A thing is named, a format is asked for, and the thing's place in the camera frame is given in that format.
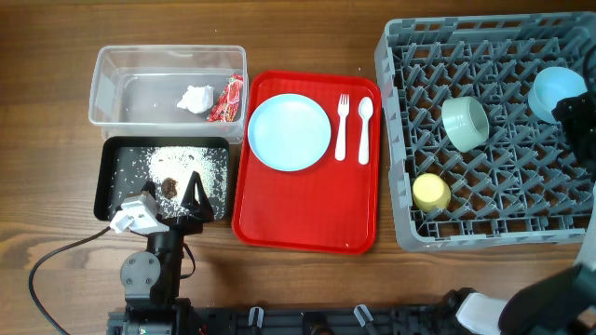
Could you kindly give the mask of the rice and food scraps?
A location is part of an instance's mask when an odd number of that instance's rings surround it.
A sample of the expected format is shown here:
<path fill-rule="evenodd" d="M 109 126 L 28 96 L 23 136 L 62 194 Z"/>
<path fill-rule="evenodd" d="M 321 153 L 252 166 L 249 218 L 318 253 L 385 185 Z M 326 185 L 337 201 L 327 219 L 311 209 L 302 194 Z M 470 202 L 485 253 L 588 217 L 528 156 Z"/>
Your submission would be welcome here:
<path fill-rule="evenodd" d="M 225 148 L 191 146 L 123 147 L 116 151 L 107 213 L 131 194 L 137 194 L 147 181 L 156 185 L 156 202 L 166 218 L 183 215 L 183 196 L 191 174 L 197 172 L 214 218 L 224 217 L 227 205 L 228 151 Z"/>

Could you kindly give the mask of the light blue bowl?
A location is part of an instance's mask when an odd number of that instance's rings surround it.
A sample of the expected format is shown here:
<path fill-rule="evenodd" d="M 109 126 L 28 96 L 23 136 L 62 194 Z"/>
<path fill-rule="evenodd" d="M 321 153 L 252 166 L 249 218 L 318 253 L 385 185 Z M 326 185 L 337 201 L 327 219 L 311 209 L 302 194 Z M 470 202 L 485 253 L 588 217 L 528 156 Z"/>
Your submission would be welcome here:
<path fill-rule="evenodd" d="M 528 105 L 540 120 L 556 124 L 552 111 L 563 99 L 587 92 L 583 77 L 563 67 L 548 67 L 538 73 L 528 93 Z"/>

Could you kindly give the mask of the white napkin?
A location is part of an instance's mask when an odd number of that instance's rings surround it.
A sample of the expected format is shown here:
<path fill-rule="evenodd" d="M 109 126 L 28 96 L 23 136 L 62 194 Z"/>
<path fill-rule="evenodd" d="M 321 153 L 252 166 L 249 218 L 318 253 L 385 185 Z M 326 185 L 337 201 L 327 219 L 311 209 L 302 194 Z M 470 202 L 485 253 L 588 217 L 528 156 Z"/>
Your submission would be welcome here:
<path fill-rule="evenodd" d="M 203 114 L 213 106 L 214 88 L 188 86 L 176 107 L 192 114 Z"/>

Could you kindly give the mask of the red ketchup packet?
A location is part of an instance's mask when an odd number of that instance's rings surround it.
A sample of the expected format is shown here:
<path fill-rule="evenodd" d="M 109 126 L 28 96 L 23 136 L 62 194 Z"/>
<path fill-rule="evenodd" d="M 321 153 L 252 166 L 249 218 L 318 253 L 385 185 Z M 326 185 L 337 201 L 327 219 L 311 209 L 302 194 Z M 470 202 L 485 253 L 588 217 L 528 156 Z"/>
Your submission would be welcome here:
<path fill-rule="evenodd" d="M 240 74 L 233 74 L 212 108 L 208 122 L 233 122 L 239 107 L 240 93 L 244 85 L 244 78 Z"/>

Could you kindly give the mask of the mint green bowl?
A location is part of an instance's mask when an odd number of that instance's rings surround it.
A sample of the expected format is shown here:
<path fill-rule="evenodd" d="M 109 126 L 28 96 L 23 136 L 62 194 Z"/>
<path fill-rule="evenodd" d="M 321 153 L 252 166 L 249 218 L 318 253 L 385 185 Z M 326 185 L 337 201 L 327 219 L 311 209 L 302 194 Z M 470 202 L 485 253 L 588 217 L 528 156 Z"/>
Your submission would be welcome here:
<path fill-rule="evenodd" d="M 449 141 L 462 153 L 480 146 L 489 137 L 487 114 L 473 97 L 445 100 L 441 119 Z"/>

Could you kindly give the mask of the light blue plate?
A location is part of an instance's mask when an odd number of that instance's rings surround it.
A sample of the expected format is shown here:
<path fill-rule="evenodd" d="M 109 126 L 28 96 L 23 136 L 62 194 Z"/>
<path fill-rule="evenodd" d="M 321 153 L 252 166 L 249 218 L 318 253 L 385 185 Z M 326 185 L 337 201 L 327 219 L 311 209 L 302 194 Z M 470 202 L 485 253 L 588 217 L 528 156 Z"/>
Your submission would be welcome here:
<path fill-rule="evenodd" d="M 331 122 L 323 108 L 299 94 L 279 94 L 265 100 L 248 123 L 251 151 L 277 171 L 313 166 L 325 155 L 331 137 Z"/>

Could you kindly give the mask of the yellow plastic cup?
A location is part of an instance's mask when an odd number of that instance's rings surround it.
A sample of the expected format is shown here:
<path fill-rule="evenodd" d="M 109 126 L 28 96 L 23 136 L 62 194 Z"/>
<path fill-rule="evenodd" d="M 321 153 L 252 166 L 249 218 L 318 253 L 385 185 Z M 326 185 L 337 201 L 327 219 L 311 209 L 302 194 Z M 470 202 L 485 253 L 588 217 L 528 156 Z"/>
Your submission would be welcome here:
<path fill-rule="evenodd" d="M 451 201 L 451 194 L 446 181 L 433 173 L 422 174 L 413 182 L 413 201 L 424 212 L 446 209 Z"/>

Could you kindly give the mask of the white plastic fork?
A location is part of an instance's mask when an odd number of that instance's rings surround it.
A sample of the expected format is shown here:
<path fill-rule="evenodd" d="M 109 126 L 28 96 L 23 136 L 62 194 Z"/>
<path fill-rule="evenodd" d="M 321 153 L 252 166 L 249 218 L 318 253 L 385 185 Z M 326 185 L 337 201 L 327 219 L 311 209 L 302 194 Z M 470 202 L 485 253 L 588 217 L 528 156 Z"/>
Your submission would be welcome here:
<path fill-rule="evenodd" d="M 341 94 L 338 101 L 337 113 L 339 115 L 339 127 L 335 145 L 334 157 L 337 161 L 344 161 L 346 155 L 346 119 L 349 115 L 349 95 Z"/>

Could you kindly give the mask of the white plastic spoon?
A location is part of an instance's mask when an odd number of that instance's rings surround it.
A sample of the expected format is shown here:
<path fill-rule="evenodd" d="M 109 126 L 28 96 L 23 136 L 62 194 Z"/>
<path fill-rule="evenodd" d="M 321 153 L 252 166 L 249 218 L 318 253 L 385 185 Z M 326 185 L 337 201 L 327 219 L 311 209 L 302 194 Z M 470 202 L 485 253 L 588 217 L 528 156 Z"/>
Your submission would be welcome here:
<path fill-rule="evenodd" d="M 361 165 L 367 165 L 369 163 L 369 121 L 373 116 L 373 101 L 370 97 L 364 97 L 360 101 L 358 113 L 361 119 L 358 160 Z"/>

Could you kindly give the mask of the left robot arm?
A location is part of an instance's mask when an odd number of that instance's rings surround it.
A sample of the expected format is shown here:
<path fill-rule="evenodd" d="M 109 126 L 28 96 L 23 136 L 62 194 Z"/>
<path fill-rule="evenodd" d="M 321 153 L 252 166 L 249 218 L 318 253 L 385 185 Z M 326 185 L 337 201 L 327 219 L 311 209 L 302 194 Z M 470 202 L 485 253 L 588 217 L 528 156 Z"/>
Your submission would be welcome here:
<path fill-rule="evenodd" d="M 191 174 L 182 200 L 186 212 L 165 219 L 159 213 L 156 184 L 148 181 L 139 194 L 127 197 L 110 227 L 147 238 L 146 250 L 126 258 L 120 269 L 126 308 L 109 316 L 108 334 L 205 334 L 207 326 L 188 299 L 179 297 L 187 235 L 200 234 L 214 211 L 198 172 Z"/>

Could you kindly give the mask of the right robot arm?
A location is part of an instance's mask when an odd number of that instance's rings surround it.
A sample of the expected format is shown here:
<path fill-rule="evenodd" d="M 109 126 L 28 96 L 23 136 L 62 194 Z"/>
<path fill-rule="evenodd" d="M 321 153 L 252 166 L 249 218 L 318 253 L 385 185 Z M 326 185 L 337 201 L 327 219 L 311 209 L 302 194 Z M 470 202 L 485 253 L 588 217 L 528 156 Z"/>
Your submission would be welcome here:
<path fill-rule="evenodd" d="M 595 93 L 556 104 L 553 114 L 574 156 L 595 179 Z M 595 306 L 595 216 L 589 219 L 574 266 L 524 288 L 511 299 L 490 298 L 471 288 L 452 290 L 437 318 L 452 318 L 471 334 L 593 334 L 579 316 Z"/>

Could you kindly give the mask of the grey dishwasher rack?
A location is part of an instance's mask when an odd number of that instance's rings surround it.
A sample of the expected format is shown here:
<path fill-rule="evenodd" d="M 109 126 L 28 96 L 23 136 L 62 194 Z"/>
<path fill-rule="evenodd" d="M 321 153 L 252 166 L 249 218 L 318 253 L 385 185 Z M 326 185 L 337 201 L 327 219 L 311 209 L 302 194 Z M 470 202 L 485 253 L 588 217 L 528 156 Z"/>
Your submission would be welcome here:
<path fill-rule="evenodd" d="M 591 12 L 395 19 L 374 53 L 386 115 L 396 238 L 410 252 L 530 243 L 579 243 L 594 204 L 589 173 L 528 93 L 548 67 L 579 71 L 595 43 Z M 466 153 L 449 141 L 445 100 L 473 97 L 487 142 Z M 420 210 L 425 173 L 451 189 L 446 209 Z"/>

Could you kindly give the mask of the black plastic tray bin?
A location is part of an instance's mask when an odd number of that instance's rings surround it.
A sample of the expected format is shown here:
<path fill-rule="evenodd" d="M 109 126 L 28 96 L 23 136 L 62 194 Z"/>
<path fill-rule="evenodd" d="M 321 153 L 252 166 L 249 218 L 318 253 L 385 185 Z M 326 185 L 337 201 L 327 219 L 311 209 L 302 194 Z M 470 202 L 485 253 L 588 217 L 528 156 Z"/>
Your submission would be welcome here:
<path fill-rule="evenodd" d="M 165 147 L 165 146 L 191 146 L 207 148 L 225 148 L 228 151 L 228 175 L 230 167 L 229 143 L 218 137 L 131 137 L 119 136 L 107 140 L 102 148 L 102 160 L 98 178 L 97 191 L 94 204 L 94 215 L 100 221 L 109 221 L 107 206 L 109 204 L 109 188 L 115 167 L 116 151 L 123 147 Z"/>

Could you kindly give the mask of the clear plastic bin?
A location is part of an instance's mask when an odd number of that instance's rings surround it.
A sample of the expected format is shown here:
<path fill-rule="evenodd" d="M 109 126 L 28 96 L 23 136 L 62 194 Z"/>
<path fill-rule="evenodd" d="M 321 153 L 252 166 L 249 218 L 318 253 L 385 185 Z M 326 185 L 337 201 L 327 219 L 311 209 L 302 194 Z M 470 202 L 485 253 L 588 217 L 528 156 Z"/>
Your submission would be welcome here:
<path fill-rule="evenodd" d="M 177 108 L 188 86 L 214 88 L 216 101 L 233 74 L 244 78 L 233 122 L 208 122 L 211 109 Z M 240 143 L 248 107 L 246 51 L 226 45 L 103 47 L 89 92 L 88 119 L 113 136 L 222 137 Z"/>

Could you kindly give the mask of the red serving tray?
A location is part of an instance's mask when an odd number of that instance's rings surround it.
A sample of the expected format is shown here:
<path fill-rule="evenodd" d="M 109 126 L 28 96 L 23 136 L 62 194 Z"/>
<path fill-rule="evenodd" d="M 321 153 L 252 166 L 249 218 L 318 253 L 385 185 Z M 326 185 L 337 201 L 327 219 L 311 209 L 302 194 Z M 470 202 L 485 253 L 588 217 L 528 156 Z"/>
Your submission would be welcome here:
<path fill-rule="evenodd" d="M 341 94 L 350 97 L 346 119 L 346 158 L 329 149 L 312 167 L 281 172 L 267 167 L 243 142 L 237 173 L 232 229 L 250 245 L 361 254 L 376 236 L 381 134 L 381 92 L 371 80 L 356 76 L 268 70 L 251 83 L 248 115 L 267 99 L 296 93 L 317 102 L 339 126 Z M 369 163 L 361 165 L 359 103 L 370 97 Z"/>

